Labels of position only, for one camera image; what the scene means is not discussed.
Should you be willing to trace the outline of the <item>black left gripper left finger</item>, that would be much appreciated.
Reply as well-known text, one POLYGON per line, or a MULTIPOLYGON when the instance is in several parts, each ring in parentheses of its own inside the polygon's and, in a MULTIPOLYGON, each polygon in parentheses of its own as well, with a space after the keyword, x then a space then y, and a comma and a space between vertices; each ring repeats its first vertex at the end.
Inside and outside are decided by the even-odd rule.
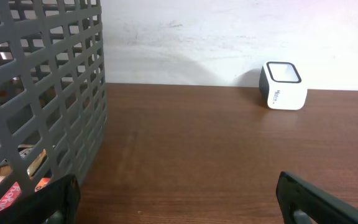
POLYGON ((68 174, 0 211, 0 223, 74 223, 80 186, 68 174))

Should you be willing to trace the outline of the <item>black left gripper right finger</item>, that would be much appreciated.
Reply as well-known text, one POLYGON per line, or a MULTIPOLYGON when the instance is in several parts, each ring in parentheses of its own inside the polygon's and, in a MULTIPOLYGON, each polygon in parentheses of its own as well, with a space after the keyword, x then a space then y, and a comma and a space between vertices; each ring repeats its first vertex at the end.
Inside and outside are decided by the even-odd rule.
POLYGON ((358 209, 290 172, 281 172, 276 196, 285 224, 358 224, 358 209))

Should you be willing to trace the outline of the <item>cream yellow snack bag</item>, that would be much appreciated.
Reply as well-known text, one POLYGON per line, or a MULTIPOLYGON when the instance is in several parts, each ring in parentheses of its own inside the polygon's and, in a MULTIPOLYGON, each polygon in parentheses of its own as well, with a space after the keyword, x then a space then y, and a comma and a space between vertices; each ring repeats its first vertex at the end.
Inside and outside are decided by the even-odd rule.
MULTIPOLYGON (((19 155, 22 159, 25 159, 30 152, 32 152, 34 145, 31 144, 21 144, 18 146, 19 155)), ((47 152, 45 149, 31 162, 27 168, 27 175, 32 179, 36 172, 40 169, 43 163, 47 160, 47 152)), ((11 167, 7 161, 4 159, 0 162, 0 176, 8 176, 11 173, 11 167)))

